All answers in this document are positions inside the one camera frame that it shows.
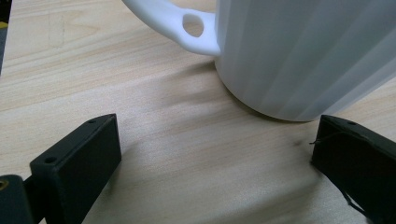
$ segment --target black plastic part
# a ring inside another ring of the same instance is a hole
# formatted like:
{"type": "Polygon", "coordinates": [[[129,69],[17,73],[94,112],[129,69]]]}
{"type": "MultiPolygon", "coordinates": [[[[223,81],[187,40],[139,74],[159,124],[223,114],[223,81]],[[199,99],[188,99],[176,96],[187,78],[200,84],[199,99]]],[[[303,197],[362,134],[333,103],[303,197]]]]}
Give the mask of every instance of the black plastic part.
{"type": "Polygon", "coordinates": [[[22,178],[18,175],[0,176],[0,223],[35,223],[22,178]]]}
{"type": "Polygon", "coordinates": [[[118,136],[115,115],[91,119],[30,163],[49,224],[82,222],[120,163],[118,136]]]}
{"type": "Polygon", "coordinates": [[[0,223],[80,224],[121,160],[115,114],[91,119],[31,163],[0,176],[0,223]]]}
{"type": "Polygon", "coordinates": [[[314,144],[312,164],[352,207],[375,224],[396,223],[396,143],[353,121],[322,116],[314,144]]]}
{"type": "Polygon", "coordinates": [[[8,23],[12,0],[0,0],[0,21],[8,23]]]}

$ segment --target mug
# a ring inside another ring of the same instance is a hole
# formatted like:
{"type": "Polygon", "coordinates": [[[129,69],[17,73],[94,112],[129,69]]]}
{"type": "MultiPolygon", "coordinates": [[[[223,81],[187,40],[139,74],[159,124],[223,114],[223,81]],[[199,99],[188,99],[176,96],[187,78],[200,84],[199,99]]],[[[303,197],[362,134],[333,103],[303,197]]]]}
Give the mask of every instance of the mug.
{"type": "Polygon", "coordinates": [[[218,0],[216,13],[123,0],[184,49],[215,56],[224,85],[277,119],[334,114],[396,75],[395,0],[218,0]],[[200,36],[186,22],[200,23],[200,36]]]}

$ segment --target light wood surface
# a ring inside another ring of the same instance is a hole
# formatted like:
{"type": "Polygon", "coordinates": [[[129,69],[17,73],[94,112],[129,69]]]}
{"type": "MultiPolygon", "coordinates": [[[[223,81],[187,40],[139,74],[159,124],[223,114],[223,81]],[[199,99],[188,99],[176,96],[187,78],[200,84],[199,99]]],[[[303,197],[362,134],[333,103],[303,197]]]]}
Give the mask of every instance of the light wood surface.
{"type": "MultiPolygon", "coordinates": [[[[32,159],[108,113],[118,115],[122,163],[84,223],[366,223],[309,164],[317,121],[250,110],[212,57],[156,34],[121,0],[14,1],[0,174],[28,177],[32,159]]],[[[336,116],[395,141],[395,115],[394,79],[336,116]]]]}

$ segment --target wood grain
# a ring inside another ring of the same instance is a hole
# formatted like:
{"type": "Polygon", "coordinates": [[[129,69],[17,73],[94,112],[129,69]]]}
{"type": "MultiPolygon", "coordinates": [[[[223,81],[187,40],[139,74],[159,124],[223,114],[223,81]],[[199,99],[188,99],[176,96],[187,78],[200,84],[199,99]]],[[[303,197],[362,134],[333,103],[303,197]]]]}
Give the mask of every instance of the wood grain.
{"type": "MultiPolygon", "coordinates": [[[[119,0],[14,1],[0,174],[28,177],[29,161],[80,123],[117,113],[122,163],[84,223],[365,223],[309,165],[318,122],[250,110],[213,62],[156,34],[119,0]]],[[[395,99],[392,80],[336,116],[396,140],[395,99]]]]}

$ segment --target ribbed ceramic surface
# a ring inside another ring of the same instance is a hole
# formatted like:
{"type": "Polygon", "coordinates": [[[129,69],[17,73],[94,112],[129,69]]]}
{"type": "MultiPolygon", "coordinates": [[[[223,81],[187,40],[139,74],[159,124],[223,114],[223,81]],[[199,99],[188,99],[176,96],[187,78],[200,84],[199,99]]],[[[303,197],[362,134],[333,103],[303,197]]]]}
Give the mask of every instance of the ribbed ceramic surface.
{"type": "Polygon", "coordinates": [[[396,75],[394,0],[219,0],[219,75],[242,102],[312,120],[396,75]]]}

